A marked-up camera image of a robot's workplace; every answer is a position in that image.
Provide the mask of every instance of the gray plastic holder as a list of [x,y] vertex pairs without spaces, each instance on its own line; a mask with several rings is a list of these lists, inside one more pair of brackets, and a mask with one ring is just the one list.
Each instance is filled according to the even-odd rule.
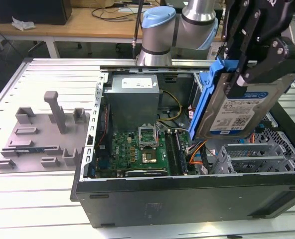
[[50,115],[34,114],[30,107],[18,109],[18,122],[0,152],[0,173],[75,170],[90,115],[83,108],[65,114],[57,98],[56,91],[44,94]]

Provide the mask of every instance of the hard drive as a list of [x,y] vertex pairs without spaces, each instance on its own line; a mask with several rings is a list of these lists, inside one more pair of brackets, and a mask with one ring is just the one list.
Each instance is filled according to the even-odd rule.
[[247,84],[243,96],[227,98],[224,88],[237,62],[216,61],[208,73],[200,73],[203,92],[189,129],[192,139],[249,136],[293,81],[287,75],[269,84]]

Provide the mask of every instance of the gray floor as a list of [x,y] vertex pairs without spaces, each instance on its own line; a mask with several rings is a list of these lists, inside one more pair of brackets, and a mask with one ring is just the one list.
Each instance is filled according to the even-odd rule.
[[[11,41],[13,46],[23,55],[28,56],[28,50],[33,47],[32,41]],[[115,50],[114,43],[92,43],[92,55],[88,55],[85,43],[82,49],[78,49],[75,42],[57,42],[61,58],[132,58],[132,46],[130,44],[120,44],[120,52]],[[173,59],[206,59],[207,51],[183,50],[182,56],[177,56],[177,50],[171,51]],[[33,52],[34,58],[49,58],[46,45],[41,46]],[[18,66],[22,62],[22,57],[14,49],[5,43],[4,50],[0,52],[0,92],[12,77]]]

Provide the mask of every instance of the screw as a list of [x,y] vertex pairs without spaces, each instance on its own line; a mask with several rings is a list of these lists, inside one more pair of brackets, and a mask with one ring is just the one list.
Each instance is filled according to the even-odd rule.
[[278,48],[277,54],[282,55],[283,52],[284,52],[284,49],[283,48]]
[[273,47],[277,47],[278,42],[277,41],[273,41]]

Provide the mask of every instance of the chip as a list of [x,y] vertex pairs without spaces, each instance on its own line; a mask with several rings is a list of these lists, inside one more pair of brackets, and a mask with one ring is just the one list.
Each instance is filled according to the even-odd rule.
[[142,150],[142,163],[157,163],[156,150],[153,150],[153,149]]

